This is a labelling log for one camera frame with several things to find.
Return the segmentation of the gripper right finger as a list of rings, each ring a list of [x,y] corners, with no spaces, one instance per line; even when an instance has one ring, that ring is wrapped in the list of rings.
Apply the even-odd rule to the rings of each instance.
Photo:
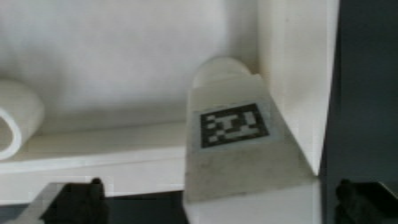
[[[398,218],[398,182],[353,182],[335,187],[333,224],[383,224]]]

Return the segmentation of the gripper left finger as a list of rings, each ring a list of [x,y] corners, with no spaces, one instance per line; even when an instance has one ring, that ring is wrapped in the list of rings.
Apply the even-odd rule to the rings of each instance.
[[[108,224],[101,179],[49,183],[10,224]]]

